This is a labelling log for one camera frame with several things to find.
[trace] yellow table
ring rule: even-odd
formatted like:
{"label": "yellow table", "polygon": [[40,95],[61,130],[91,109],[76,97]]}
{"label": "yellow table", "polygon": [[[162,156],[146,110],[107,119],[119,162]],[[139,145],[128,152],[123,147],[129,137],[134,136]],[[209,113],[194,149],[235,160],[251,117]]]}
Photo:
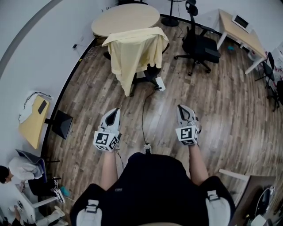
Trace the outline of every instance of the yellow table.
{"label": "yellow table", "polygon": [[111,33],[153,27],[159,20],[157,9],[145,4],[124,4],[108,9],[92,23],[92,31],[101,37]]}
{"label": "yellow table", "polygon": [[[46,106],[39,114],[40,105],[46,101]],[[38,149],[42,127],[46,119],[50,103],[40,96],[37,96],[32,106],[32,114],[19,124],[19,132],[28,140],[34,149]]]}
{"label": "yellow table", "polygon": [[220,48],[224,39],[227,35],[232,36],[233,38],[240,40],[242,44],[248,45],[258,56],[259,59],[254,61],[252,66],[250,66],[245,74],[250,73],[260,62],[266,59],[266,54],[264,49],[258,39],[258,36],[254,30],[251,33],[246,32],[244,29],[240,28],[237,24],[232,22],[232,15],[219,9],[219,17],[221,19],[224,32],[217,43],[217,49]]}

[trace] yellow cloth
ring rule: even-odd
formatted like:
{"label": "yellow cloth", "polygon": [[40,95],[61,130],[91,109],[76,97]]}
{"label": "yellow cloth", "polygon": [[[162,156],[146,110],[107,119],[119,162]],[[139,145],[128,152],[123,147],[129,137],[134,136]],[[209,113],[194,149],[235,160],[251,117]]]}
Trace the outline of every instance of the yellow cloth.
{"label": "yellow cloth", "polygon": [[108,46],[112,72],[120,81],[125,95],[130,95],[136,72],[145,71],[147,64],[161,68],[162,51],[168,38],[159,27],[110,34],[102,46]]}

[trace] round table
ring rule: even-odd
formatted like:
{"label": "round table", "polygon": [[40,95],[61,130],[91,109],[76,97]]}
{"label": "round table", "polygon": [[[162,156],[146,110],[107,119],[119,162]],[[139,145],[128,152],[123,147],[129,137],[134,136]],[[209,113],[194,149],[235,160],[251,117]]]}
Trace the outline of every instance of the round table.
{"label": "round table", "polygon": [[92,23],[92,31],[101,37],[111,33],[149,28],[160,18],[157,9],[145,4],[125,4],[113,7],[102,13]]}

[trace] black phone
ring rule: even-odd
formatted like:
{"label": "black phone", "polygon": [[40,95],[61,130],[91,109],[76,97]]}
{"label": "black phone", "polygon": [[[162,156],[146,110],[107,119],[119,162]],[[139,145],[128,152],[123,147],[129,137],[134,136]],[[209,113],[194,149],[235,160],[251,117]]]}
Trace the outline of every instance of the black phone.
{"label": "black phone", "polygon": [[41,114],[42,111],[44,110],[45,106],[46,106],[46,101],[43,101],[42,104],[40,105],[39,109],[38,109],[38,113]]}

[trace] gray wall trim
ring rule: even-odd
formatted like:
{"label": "gray wall trim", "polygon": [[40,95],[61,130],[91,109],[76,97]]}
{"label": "gray wall trim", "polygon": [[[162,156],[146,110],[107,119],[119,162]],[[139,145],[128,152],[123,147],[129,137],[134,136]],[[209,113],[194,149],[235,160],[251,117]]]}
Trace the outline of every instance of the gray wall trim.
{"label": "gray wall trim", "polygon": [[53,9],[58,3],[63,0],[51,0],[48,4],[46,4],[41,10],[39,10],[27,23],[23,28],[19,31],[16,37],[13,39],[7,50],[5,51],[2,59],[0,60],[0,79],[2,74],[12,57],[13,53],[24,39],[26,34],[34,27],[34,25],[51,9]]}

